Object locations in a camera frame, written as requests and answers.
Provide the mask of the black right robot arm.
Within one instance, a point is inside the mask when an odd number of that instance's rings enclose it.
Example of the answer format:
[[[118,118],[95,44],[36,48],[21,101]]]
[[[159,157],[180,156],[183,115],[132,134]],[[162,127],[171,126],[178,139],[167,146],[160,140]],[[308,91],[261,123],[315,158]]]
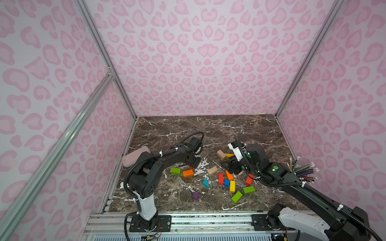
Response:
[[[293,228],[323,241],[381,240],[371,229],[364,210],[357,206],[349,208],[325,196],[298,177],[295,171],[281,163],[270,162],[262,145],[247,145],[235,140],[228,147],[235,154],[237,166],[253,175],[254,180],[266,187],[280,189],[315,213],[310,216],[276,204],[267,215],[272,229],[279,226]]]

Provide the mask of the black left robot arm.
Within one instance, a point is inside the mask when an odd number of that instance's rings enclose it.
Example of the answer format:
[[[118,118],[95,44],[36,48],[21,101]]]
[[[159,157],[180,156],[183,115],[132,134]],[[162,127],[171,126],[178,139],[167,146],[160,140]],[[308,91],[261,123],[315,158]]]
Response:
[[[185,137],[169,150],[152,154],[148,151],[140,154],[136,162],[129,167],[123,181],[124,190],[135,198],[139,220],[153,228],[158,210],[154,203],[154,192],[159,186],[165,169],[183,163],[197,168],[201,162],[204,132],[198,131]]]

